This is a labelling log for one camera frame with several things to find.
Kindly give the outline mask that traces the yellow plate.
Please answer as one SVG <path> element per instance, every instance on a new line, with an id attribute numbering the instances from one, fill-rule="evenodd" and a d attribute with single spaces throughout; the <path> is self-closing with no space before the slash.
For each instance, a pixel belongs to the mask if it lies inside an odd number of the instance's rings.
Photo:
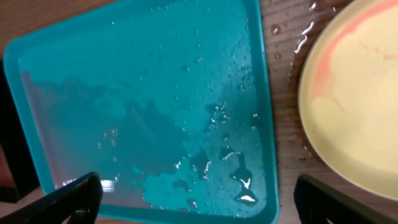
<path id="1" fill-rule="evenodd" d="M 328 167 L 397 199 L 397 1 L 353 1 L 326 26 L 302 69 L 298 105 Z"/>

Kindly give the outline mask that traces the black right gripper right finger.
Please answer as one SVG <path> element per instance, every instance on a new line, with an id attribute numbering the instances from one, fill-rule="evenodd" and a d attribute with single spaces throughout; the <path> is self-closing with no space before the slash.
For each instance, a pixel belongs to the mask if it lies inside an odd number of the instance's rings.
<path id="1" fill-rule="evenodd" d="M 397 220 L 308 174 L 298 176 L 294 202 L 302 224 L 397 224 Z"/>

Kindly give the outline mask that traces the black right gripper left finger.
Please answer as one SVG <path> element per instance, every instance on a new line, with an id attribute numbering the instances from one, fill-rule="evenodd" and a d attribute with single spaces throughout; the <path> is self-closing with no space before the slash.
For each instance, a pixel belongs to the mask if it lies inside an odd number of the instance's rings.
<path id="1" fill-rule="evenodd" d="M 90 172 L 1 218 L 1 223 L 94 223 L 103 197 L 100 177 Z"/>

